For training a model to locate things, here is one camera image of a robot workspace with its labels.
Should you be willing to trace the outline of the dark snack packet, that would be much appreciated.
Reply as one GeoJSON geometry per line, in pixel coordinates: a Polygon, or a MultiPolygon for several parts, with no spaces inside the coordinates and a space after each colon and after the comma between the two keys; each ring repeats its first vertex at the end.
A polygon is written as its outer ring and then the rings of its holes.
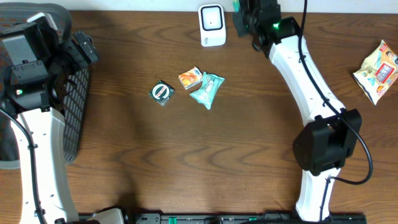
{"type": "Polygon", "coordinates": [[[174,88],[162,80],[159,80],[149,91],[149,96],[161,106],[165,106],[174,94],[174,88]]]}

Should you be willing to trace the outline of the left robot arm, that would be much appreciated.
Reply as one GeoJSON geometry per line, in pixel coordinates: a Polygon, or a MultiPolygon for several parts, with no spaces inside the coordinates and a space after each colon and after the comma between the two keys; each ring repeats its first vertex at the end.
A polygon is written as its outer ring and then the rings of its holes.
{"type": "Polygon", "coordinates": [[[68,185],[63,150],[64,99],[72,76],[99,59],[83,32],[60,40],[50,14],[37,13],[6,29],[11,58],[1,113],[11,121],[19,151],[21,223],[81,223],[68,185]]]}

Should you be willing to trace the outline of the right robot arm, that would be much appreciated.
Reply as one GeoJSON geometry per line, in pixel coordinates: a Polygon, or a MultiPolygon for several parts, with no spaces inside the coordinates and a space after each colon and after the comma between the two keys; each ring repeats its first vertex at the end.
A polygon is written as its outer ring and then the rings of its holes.
{"type": "Polygon", "coordinates": [[[333,184],[351,157],[362,123],[358,110],[347,110],[332,93],[310,56],[303,29],[294,17],[282,17],[277,1],[233,3],[233,22],[240,37],[252,36],[284,78],[301,114],[303,129],[292,143],[302,170],[298,219],[332,222],[333,184]]]}

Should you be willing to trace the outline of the orange snack packet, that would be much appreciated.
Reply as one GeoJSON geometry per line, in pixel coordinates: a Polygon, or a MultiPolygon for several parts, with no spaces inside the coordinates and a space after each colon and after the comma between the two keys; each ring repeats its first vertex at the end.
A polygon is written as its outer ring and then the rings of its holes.
{"type": "Polygon", "coordinates": [[[203,74],[197,66],[194,66],[190,70],[180,74],[178,76],[180,83],[185,90],[201,83],[203,81],[203,74]]]}

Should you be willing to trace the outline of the light green snack packet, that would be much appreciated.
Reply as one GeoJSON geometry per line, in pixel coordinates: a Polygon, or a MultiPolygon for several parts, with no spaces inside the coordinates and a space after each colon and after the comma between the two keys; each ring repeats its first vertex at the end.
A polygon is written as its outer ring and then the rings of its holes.
{"type": "Polygon", "coordinates": [[[192,92],[190,96],[210,110],[216,93],[223,82],[223,77],[204,72],[202,86],[197,91],[192,92]]]}

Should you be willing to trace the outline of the yellow snack packet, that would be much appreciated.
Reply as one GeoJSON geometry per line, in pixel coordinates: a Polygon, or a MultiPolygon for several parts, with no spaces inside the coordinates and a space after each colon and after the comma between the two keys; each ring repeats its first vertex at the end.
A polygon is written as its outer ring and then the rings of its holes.
{"type": "Polygon", "coordinates": [[[373,105],[397,80],[397,55],[381,40],[379,46],[364,59],[354,79],[373,105]]]}

